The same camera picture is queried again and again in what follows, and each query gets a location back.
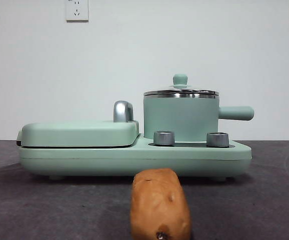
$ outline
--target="brown potato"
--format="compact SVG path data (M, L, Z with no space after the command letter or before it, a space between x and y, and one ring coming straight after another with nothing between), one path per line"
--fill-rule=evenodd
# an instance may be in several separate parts
M190 239L190 210L173 170L148 169L135 175L130 223L134 240Z

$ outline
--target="electrical socket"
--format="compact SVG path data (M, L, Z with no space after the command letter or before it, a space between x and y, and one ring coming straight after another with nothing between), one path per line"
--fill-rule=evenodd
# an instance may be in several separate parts
M89 20L89 0L66 0L67 22L87 22Z

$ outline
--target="rubber foot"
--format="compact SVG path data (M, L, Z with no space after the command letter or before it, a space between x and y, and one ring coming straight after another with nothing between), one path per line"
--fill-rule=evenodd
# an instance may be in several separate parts
M224 176L218 176L218 177L210 177L210 179L212 181L215 181L215 182L225 182L227 180L227 178Z
M60 180L63 180L65 178L66 178L65 176L49 176L49 179L52 181L60 181Z

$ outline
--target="stainless steel lid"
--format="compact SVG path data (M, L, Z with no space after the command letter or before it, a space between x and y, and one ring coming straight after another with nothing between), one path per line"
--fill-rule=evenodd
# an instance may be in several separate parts
M192 95L212 95L212 96L219 96L219 92L211 91L211 90L204 90L193 88L190 85L187 85L188 77L185 74L176 74L173 76L173 85L169 86L168 89L162 90L153 90L153 91L146 91L143 95L144 96L151 96L151 95L174 95L180 94L183 96L192 96Z

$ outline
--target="dark gray table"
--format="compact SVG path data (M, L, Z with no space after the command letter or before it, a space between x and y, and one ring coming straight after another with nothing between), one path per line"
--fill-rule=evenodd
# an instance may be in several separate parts
M248 171L226 182L182 177L193 240L289 240L289 141L241 141ZM0 240L130 240L132 177L50 181L0 141Z

